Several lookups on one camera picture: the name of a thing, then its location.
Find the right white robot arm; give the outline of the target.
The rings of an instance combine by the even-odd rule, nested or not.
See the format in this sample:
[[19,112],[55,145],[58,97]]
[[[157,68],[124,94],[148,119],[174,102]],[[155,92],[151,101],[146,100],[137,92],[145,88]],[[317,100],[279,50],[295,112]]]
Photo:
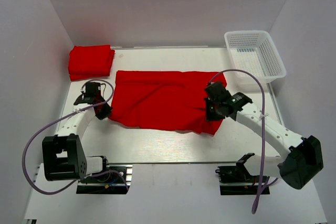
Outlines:
[[284,180],[294,189],[303,188],[323,169],[320,141],[301,136],[263,115],[251,98],[238,92],[231,95],[221,82],[212,82],[205,88],[206,119],[219,121],[226,118],[246,126],[277,152],[275,157],[245,154],[237,162],[218,167],[216,173],[223,184],[247,183],[258,180],[259,174]]

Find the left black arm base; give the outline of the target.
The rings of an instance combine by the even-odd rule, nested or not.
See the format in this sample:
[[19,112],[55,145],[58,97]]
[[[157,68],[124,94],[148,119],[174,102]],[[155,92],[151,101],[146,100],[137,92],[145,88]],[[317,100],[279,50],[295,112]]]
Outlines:
[[131,186],[133,165],[107,165],[114,170],[101,176],[89,176],[77,184],[78,195],[126,195]]

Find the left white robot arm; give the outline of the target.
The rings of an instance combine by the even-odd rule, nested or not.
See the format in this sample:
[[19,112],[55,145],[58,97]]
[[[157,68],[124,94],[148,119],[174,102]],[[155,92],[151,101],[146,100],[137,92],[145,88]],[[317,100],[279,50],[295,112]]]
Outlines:
[[101,86],[98,82],[85,83],[73,104],[75,114],[54,136],[43,139],[44,172],[48,181],[83,180],[90,175],[101,182],[110,178],[111,168],[106,165],[107,159],[87,156],[81,143],[94,118],[103,120],[111,115],[112,107],[103,98]]

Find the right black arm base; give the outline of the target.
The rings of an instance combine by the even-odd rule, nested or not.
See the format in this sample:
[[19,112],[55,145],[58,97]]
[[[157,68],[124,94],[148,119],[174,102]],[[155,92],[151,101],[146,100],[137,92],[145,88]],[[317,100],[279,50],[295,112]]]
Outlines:
[[239,166],[218,166],[215,173],[219,178],[221,196],[257,195],[259,176],[250,175]]

